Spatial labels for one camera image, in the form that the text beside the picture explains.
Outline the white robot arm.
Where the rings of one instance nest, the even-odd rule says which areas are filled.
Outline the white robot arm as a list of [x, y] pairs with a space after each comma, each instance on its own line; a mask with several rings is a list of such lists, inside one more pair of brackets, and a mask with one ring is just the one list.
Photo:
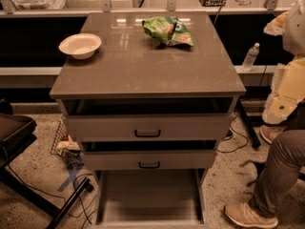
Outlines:
[[282, 36], [283, 49], [294, 59], [274, 70], [271, 89], [262, 119], [268, 124], [286, 120], [305, 99], [305, 0], [297, 0], [289, 11], [278, 15], [266, 25], [264, 32]]

